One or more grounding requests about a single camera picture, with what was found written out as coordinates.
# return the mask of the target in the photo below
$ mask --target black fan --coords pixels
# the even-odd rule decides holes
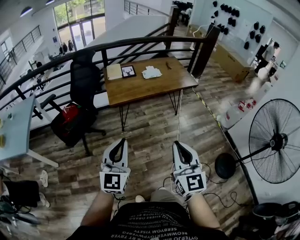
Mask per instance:
[[[238,160],[230,154],[220,154],[215,161],[216,173],[220,178],[228,179],[234,175],[236,163],[251,158],[257,173],[265,181],[282,183],[289,180],[300,167],[299,128],[300,111],[294,104],[284,99],[265,103],[251,124],[250,154]]]

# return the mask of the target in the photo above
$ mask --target fan pole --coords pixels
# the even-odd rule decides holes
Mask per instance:
[[[252,157],[252,156],[254,156],[254,155],[256,155],[256,154],[258,154],[258,153],[260,153],[260,152],[263,152],[263,151],[265,151],[266,149],[268,149],[268,148],[270,148],[270,147],[271,147],[270,144],[267,144],[266,146],[262,147],[261,149],[255,151],[255,152],[253,152],[253,153],[251,153],[251,154],[249,154],[249,155],[247,155],[247,156],[245,156],[245,157],[242,157],[242,158],[236,160],[236,163],[239,163],[239,162],[241,162],[241,161],[244,161],[245,159],[250,158],[250,157]]]

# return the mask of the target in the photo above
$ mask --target cardboard box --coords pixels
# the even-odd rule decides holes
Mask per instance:
[[[193,37],[193,32],[198,29],[196,25],[189,25],[187,37]],[[206,31],[200,29],[195,33],[195,38],[204,38]],[[211,54],[211,57],[229,74],[235,82],[242,82],[250,73],[251,67],[233,49],[222,45],[219,41]]]

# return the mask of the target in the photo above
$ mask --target glass door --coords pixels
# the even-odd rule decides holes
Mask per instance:
[[[84,36],[85,46],[88,45],[91,41],[93,41],[93,30],[91,21],[82,23],[82,32]]]
[[[74,45],[76,46],[76,50],[83,49],[83,35],[80,24],[71,25],[72,34],[74,36]]]

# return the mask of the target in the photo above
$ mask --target shoe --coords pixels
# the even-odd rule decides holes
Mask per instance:
[[[141,195],[138,195],[138,196],[135,197],[135,202],[136,203],[143,203],[143,202],[145,202],[145,199]]]
[[[41,199],[42,205],[49,208],[50,207],[50,203],[47,201],[46,197],[44,194],[39,193],[39,198]]]
[[[41,180],[45,188],[48,187],[48,173],[45,170],[42,171],[42,174],[39,176],[39,179]]]

